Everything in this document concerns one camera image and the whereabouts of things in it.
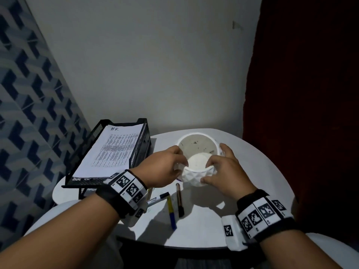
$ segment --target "left hand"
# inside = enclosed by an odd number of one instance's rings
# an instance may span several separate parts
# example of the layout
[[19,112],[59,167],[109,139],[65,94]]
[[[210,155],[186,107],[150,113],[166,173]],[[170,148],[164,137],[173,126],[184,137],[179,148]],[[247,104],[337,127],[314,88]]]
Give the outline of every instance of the left hand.
[[161,188],[172,183],[181,174],[181,170],[173,169],[176,163],[188,166],[182,150],[174,145],[164,151],[153,153],[131,171],[145,183],[147,188]]

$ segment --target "black mesh tray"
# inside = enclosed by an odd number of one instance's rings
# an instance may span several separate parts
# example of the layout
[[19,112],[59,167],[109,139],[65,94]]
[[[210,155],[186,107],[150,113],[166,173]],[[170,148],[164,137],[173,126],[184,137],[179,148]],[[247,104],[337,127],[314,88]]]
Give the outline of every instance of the black mesh tray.
[[91,131],[90,135],[78,147],[75,153],[70,157],[66,164],[66,178],[63,188],[98,188],[107,179],[106,177],[92,177],[92,178],[76,178],[73,177],[76,169],[81,164],[87,152],[91,149],[92,145],[96,142],[103,129],[108,126],[135,126],[143,124],[135,148],[129,159],[129,167],[134,168],[138,166],[148,155],[151,147],[150,131],[146,118],[139,118],[135,123],[113,123],[110,120],[100,120],[95,128]]

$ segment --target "bowl rim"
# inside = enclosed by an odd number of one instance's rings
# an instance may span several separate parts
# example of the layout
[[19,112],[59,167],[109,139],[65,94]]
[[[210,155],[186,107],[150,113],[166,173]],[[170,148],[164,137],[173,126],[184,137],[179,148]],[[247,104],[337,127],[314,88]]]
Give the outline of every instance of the bowl rim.
[[[202,132],[192,132],[192,133],[188,133],[188,134],[185,134],[183,135],[181,138],[179,138],[179,140],[177,141],[176,145],[179,146],[181,141],[184,139],[184,138],[187,138],[188,136],[191,136],[191,135],[203,135],[207,138],[209,138],[215,145],[216,145],[216,148],[217,148],[217,155],[220,155],[220,147],[219,147],[219,144],[216,142],[216,140],[214,140],[211,136],[205,134],[205,133],[202,133]],[[201,169],[201,170],[193,170],[187,166],[184,167],[184,169],[186,169],[187,171],[190,171],[190,172],[194,172],[194,173],[201,173],[201,172],[206,172],[210,169],[214,168],[213,165],[207,167],[207,168],[204,168],[204,169]]]

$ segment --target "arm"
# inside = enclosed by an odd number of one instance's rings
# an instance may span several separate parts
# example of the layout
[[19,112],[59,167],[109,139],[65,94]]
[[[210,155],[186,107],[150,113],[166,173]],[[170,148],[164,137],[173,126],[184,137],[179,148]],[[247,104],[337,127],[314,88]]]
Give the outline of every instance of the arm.
[[[212,156],[207,166],[215,165],[217,174],[203,177],[203,183],[211,184],[223,194],[238,200],[257,188],[249,180],[233,151],[220,145],[225,157]],[[264,239],[260,246],[271,266],[282,268],[340,268],[307,235],[299,230],[287,230]]]
[[[181,173],[175,163],[188,165],[178,146],[152,154],[132,172],[149,188],[163,187]],[[0,253],[1,268],[78,268],[118,222],[114,208],[93,194]]]

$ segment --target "forearm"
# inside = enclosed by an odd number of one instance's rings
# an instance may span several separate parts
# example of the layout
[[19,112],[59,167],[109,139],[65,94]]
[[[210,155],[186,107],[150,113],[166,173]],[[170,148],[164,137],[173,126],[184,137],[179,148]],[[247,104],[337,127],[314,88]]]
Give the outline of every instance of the forearm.
[[260,243],[264,254],[275,269],[340,268],[302,231],[277,233]]
[[117,212],[93,194],[0,253],[1,267],[77,268],[118,221]]

